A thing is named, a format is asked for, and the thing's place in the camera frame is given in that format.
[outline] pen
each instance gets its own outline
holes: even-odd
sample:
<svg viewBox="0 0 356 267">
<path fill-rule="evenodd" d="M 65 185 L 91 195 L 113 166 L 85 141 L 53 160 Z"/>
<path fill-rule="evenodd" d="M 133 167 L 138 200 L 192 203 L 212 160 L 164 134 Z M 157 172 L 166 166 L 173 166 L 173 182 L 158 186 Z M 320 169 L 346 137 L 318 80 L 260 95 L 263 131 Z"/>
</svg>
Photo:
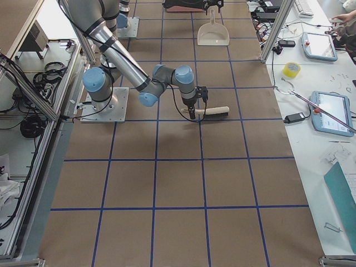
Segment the pen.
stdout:
<svg viewBox="0 0 356 267">
<path fill-rule="evenodd" d="M 331 143 L 351 143 L 349 141 L 329 141 Z"/>
</svg>

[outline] tiled floor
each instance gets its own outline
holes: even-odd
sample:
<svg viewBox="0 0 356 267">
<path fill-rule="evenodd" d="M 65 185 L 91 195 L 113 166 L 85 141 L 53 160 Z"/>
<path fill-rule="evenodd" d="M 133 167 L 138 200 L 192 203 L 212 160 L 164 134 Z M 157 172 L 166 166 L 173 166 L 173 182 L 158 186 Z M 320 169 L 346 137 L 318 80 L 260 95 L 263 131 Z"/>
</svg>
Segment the tiled floor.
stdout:
<svg viewBox="0 0 356 267">
<path fill-rule="evenodd" d="M 208 106 L 229 116 L 187 122 L 171 91 L 146 108 L 131 89 L 125 123 L 76 122 L 39 256 L 48 267 L 317 267 L 322 249 L 247 5 L 226 2 L 218 15 L 228 47 L 197 46 L 204 13 L 130 7 L 139 35 L 123 44 L 140 65 L 190 65 Z"/>
</svg>

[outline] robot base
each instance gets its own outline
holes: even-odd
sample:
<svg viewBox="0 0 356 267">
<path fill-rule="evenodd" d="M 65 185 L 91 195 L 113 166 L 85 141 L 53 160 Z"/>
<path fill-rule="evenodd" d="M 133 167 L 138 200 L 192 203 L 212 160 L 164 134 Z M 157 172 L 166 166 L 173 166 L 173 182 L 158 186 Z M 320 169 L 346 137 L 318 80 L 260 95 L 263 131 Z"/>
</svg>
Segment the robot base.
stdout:
<svg viewBox="0 0 356 267">
<path fill-rule="evenodd" d="M 114 87 L 112 98 L 117 99 L 117 104 L 110 107 L 111 103 L 114 102 L 113 100 L 111 100 L 111 103 L 106 107 L 105 111 L 81 118 L 80 120 L 82 122 L 92 123 L 124 122 L 126 117 L 126 107 L 129 91 L 130 89 L 128 87 Z M 91 97 L 89 94 L 87 95 L 85 101 L 91 101 Z M 85 105 L 83 108 L 82 116 L 95 113 L 96 111 L 97 110 L 95 110 L 92 105 Z"/>
<path fill-rule="evenodd" d="M 139 30 L 139 18 L 127 18 L 129 27 L 117 29 L 117 38 L 136 38 Z"/>
</svg>

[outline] teal folder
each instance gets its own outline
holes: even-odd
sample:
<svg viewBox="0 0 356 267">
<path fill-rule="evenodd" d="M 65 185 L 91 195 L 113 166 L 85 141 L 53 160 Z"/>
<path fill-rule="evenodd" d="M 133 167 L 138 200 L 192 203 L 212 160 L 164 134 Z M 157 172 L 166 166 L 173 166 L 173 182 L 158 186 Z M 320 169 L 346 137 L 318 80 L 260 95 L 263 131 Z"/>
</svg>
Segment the teal folder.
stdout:
<svg viewBox="0 0 356 267">
<path fill-rule="evenodd" d="M 324 175 L 324 180 L 338 210 L 352 251 L 356 254 L 356 204 L 338 162 Z"/>
</svg>

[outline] white dustpan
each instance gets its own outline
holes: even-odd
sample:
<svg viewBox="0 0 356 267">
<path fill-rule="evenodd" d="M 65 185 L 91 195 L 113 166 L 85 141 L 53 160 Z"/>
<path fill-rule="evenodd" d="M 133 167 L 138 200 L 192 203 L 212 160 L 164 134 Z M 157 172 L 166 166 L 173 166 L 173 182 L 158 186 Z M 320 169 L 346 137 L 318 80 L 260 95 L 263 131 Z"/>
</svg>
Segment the white dustpan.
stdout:
<svg viewBox="0 0 356 267">
<path fill-rule="evenodd" d="M 198 31 L 198 46 L 228 46 L 230 37 L 228 29 L 215 23 L 214 10 L 210 10 L 210 22 L 202 25 Z"/>
</svg>

